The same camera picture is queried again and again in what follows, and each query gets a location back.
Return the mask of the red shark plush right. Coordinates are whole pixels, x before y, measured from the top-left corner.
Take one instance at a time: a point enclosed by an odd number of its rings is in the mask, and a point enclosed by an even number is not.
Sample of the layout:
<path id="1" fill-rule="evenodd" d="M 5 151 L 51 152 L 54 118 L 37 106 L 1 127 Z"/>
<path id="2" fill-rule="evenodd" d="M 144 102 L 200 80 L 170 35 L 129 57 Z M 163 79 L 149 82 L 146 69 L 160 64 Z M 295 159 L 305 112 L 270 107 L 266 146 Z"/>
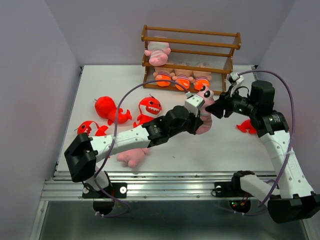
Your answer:
<path id="1" fill-rule="evenodd" d="M 250 119 L 243 121 L 241 124 L 237 124 L 236 128 L 242 133 L 249 133 L 251 135 L 257 134 L 257 130 L 252 126 Z"/>

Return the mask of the boy doll from corner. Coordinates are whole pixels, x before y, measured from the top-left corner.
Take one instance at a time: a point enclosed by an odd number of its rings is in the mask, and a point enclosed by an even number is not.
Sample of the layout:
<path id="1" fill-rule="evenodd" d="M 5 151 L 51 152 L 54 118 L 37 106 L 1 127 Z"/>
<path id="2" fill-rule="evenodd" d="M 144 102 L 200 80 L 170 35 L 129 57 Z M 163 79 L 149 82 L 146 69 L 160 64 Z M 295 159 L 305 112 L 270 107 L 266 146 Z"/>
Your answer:
<path id="1" fill-rule="evenodd" d="M 202 87 L 210 87 L 210 81 L 212 80 L 212 73 L 209 71 L 193 71 L 194 81 L 193 86 L 197 91 L 200 91 Z"/>

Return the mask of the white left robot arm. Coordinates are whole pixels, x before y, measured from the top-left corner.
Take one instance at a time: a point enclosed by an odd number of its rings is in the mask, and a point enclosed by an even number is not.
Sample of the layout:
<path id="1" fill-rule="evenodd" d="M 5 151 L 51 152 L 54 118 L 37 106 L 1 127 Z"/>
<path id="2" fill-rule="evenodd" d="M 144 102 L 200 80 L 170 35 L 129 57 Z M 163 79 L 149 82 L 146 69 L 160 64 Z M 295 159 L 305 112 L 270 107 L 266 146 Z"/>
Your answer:
<path id="1" fill-rule="evenodd" d="M 203 123 L 200 112 L 198 107 L 177 105 L 164 116 L 117 134 L 78 134 L 64 152 L 71 180 L 87 183 L 100 197 L 108 196 L 111 183 L 106 175 L 100 174 L 97 168 L 99 161 L 128 150 L 165 144 L 182 132 L 195 134 Z"/>

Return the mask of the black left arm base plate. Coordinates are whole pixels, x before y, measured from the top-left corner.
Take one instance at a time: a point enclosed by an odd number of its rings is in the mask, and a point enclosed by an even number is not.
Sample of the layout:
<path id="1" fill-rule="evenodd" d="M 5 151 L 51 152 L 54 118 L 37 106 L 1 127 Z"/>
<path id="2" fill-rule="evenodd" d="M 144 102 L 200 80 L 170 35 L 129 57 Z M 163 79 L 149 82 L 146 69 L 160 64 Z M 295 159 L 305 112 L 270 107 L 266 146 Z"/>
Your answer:
<path id="1" fill-rule="evenodd" d="M 110 186 L 105 187 L 103 190 L 109 195 L 117 199 L 125 199 L 127 197 L 127 183 L 126 182 L 114 182 Z M 109 198 L 101 190 L 94 190 L 89 184 L 83 182 L 82 189 L 83 199 L 106 199 Z"/>

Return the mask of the red shark plush lower left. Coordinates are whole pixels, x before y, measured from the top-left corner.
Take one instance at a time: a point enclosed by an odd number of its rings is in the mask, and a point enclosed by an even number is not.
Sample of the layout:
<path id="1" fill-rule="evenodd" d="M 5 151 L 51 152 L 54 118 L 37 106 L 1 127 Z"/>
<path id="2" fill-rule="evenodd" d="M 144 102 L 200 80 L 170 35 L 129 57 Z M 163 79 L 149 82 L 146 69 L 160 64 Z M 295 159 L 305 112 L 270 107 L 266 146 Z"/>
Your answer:
<path id="1" fill-rule="evenodd" d="M 75 131 L 78 135 L 86 133 L 88 136 L 101 137 L 107 135 L 108 129 L 107 125 L 99 125 L 96 121 L 86 120 Z"/>

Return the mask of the wooden three-tier shelf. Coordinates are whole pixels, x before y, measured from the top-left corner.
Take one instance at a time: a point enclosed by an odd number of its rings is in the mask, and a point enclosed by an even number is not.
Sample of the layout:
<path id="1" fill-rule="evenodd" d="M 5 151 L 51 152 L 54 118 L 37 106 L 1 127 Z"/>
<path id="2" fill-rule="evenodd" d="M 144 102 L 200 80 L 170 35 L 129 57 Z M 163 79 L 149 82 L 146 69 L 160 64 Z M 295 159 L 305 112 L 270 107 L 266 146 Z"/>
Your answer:
<path id="1" fill-rule="evenodd" d="M 171 49 L 168 60 L 163 68 L 180 68 L 193 71 L 210 72 L 212 80 L 210 88 L 219 95 L 227 89 L 227 75 L 233 71 L 233 57 L 236 50 L 242 46 L 241 34 L 189 30 L 179 28 L 154 27 L 144 25 L 141 32 L 144 50 L 150 41 L 167 42 Z M 149 57 L 143 54 L 142 66 L 145 68 L 143 82 L 145 88 L 180 91 L 175 83 L 160 87 L 152 80 L 155 67 L 149 63 Z M 196 92 L 191 83 L 189 90 Z"/>

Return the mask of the boy doll black hair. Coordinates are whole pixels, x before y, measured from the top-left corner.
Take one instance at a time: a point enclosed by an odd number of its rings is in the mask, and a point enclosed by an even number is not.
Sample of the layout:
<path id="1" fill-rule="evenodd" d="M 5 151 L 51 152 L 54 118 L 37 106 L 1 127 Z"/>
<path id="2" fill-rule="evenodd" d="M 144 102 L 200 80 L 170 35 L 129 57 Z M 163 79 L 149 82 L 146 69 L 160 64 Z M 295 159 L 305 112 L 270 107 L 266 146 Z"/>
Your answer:
<path id="1" fill-rule="evenodd" d="M 166 81 L 172 80 L 172 77 L 175 76 L 173 68 L 166 68 L 166 67 L 154 67 L 153 76 L 155 77 L 156 84 L 159 87 L 167 87 L 171 83 Z"/>

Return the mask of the red shark plush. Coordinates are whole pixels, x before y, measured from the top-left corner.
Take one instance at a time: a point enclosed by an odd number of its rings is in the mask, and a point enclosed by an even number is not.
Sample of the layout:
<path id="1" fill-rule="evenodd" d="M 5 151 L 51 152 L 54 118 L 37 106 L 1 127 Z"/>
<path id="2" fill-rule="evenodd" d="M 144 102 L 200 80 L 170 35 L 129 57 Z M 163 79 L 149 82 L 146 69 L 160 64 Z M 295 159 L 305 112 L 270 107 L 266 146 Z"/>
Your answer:
<path id="1" fill-rule="evenodd" d="M 139 102 L 138 108 L 139 116 L 133 123 L 134 128 L 157 118 L 162 111 L 162 104 L 158 99 L 150 95 Z"/>
<path id="2" fill-rule="evenodd" d="M 123 109 L 120 108 L 117 112 L 117 106 L 114 100 L 109 96 L 99 97 L 94 104 L 95 111 L 99 117 L 107 120 L 107 124 L 112 125 L 117 117 L 118 124 L 124 124 L 129 120 L 132 120 L 131 112 L 129 110 L 123 113 Z"/>
<path id="3" fill-rule="evenodd" d="M 101 137 L 107 135 L 108 129 L 107 125 L 99 125 L 96 121 L 86 120 L 75 131 L 78 135 L 86 133 L 88 136 Z"/>
<path id="4" fill-rule="evenodd" d="M 250 119 L 243 121 L 241 124 L 237 124 L 236 128 L 242 133 L 249 133 L 251 135 L 257 134 L 257 130 L 252 126 Z"/>

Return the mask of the pink pig plush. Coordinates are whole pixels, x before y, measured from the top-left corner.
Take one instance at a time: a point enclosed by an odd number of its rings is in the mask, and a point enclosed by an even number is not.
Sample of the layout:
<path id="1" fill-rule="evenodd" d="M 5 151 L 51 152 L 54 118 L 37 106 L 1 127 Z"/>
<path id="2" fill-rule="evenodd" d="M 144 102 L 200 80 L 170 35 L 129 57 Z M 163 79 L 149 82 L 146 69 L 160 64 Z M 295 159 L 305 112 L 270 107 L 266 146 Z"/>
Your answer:
<path id="1" fill-rule="evenodd" d="M 150 150 L 148 148 L 135 148 L 119 153 L 116 159 L 127 164 L 129 168 L 136 168 L 149 154 Z"/>
<path id="2" fill-rule="evenodd" d="M 208 132 L 212 127 L 212 117 L 209 112 L 206 111 L 206 107 L 215 103 L 214 92 L 206 85 L 204 85 L 197 93 L 204 99 L 204 104 L 200 108 L 200 119 L 203 124 L 197 129 L 196 134 L 201 135 Z"/>
<path id="3" fill-rule="evenodd" d="M 165 65 L 170 53 L 169 43 L 163 41 L 150 41 L 144 51 L 144 54 L 149 57 L 148 62 L 154 67 Z"/>

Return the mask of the red shark plush centre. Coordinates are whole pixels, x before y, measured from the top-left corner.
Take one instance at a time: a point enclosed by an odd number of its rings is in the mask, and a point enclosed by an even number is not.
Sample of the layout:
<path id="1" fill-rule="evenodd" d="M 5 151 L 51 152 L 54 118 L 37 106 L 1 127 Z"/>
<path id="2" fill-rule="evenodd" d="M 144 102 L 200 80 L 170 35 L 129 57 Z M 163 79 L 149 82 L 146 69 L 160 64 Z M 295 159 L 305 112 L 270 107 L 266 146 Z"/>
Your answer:
<path id="1" fill-rule="evenodd" d="M 162 111 L 162 104 L 158 99 L 150 95 L 139 102 L 138 108 L 139 116 L 133 123 L 134 128 L 157 118 Z"/>

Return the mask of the aluminium rail frame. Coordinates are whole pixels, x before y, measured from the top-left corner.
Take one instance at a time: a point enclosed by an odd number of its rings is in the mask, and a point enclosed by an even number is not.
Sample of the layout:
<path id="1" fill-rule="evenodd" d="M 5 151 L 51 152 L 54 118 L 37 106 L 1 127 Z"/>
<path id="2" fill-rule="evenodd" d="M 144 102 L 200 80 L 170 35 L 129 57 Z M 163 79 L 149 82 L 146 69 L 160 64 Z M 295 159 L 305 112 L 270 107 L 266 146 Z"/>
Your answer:
<path id="1" fill-rule="evenodd" d="M 82 184 L 73 183 L 60 159 L 53 179 L 44 184 L 47 202 L 40 240 L 315 240 L 310 219 L 277 224 L 251 200 L 250 216 L 230 212 L 226 198 L 211 195 L 215 182 L 238 170 L 267 181 L 275 176 L 257 137 L 239 132 L 240 115 L 213 121 L 200 136 L 182 133 L 153 147 L 137 171 L 112 157 L 105 169 L 113 182 L 127 183 L 129 213 L 96 216 Z"/>

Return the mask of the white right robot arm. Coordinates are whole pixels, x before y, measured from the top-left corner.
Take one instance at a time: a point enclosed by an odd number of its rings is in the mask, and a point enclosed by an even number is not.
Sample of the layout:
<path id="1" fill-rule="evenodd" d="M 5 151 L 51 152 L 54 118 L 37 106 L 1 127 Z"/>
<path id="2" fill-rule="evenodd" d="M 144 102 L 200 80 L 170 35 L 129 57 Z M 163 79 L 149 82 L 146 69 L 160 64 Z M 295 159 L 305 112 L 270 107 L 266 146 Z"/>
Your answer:
<path id="1" fill-rule="evenodd" d="M 235 195 L 244 192 L 267 207 L 277 224 L 309 219 L 320 210 L 320 196 L 306 180 L 291 143 L 291 132 L 284 115 L 274 110 L 275 89 L 270 82 L 258 80 L 251 84 L 250 94 L 241 96 L 229 88 L 219 99 L 206 107 L 217 118 L 232 113 L 248 116 L 263 143 L 276 173 L 275 187 L 259 179 L 252 171 L 237 171 L 221 190 Z"/>

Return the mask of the red shark plush upper left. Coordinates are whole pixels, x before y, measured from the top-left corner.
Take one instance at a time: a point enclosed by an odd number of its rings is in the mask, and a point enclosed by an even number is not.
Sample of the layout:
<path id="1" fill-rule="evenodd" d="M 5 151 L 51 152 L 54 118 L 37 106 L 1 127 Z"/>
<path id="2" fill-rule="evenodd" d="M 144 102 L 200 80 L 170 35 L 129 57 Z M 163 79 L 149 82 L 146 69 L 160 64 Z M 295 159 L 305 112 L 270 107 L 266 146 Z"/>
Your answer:
<path id="1" fill-rule="evenodd" d="M 99 117 L 107 120 L 107 124 L 112 125 L 117 117 L 118 124 L 124 124 L 129 120 L 132 120 L 131 112 L 129 110 L 123 113 L 123 109 L 120 108 L 117 112 L 117 106 L 114 100 L 109 96 L 99 97 L 94 104 L 95 111 Z"/>

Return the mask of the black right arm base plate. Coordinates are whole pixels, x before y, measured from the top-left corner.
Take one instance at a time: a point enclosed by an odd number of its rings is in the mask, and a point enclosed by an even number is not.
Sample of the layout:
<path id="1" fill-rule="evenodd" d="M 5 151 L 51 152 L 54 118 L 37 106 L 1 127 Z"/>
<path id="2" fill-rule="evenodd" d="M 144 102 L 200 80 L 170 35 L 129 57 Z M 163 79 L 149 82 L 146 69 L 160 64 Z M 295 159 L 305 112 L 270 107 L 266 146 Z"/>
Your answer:
<path id="1" fill-rule="evenodd" d="M 216 181 L 211 195 L 217 198 L 252 197 L 253 195 L 242 190 L 240 183 L 231 181 Z"/>

